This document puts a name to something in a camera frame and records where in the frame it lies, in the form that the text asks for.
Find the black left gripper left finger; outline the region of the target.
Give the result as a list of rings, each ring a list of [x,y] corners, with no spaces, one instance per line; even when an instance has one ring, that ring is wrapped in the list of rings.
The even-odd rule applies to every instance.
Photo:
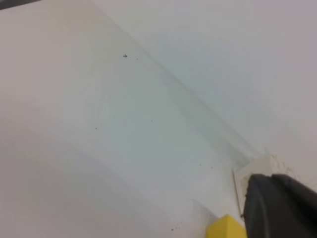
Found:
[[[249,238],[314,238],[295,217],[293,203],[271,176],[251,175],[243,218]]]

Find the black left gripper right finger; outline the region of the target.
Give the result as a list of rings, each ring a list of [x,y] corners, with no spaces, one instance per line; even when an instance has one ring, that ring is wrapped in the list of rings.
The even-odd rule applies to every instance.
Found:
[[[271,178],[280,185],[293,203],[295,217],[317,237],[317,193],[294,178],[274,174]]]

